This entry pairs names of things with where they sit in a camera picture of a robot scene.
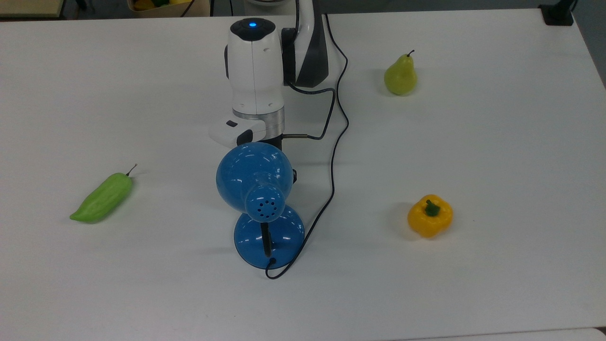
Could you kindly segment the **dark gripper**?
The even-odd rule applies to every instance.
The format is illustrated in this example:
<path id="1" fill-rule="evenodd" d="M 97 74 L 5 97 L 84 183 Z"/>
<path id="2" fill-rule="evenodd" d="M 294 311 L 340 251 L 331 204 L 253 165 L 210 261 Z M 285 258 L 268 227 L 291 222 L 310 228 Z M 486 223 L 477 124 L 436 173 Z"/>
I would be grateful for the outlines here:
<path id="1" fill-rule="evenodd" d="M 280 136 L 277 136 L 275 138 L 261 140 L 260 142 L 273 145 L 274 147 L 276 147 L 277 149 L 279 149 L 280 151 L 282 151 L 282 140 L 283 140 L 283 135 L 280 135 Z M 297 171 L 294 168 L 293 168 L 293 173 L 294 173 L 293 183 L 296 183 L 296 181 L 297 181 Z"/>

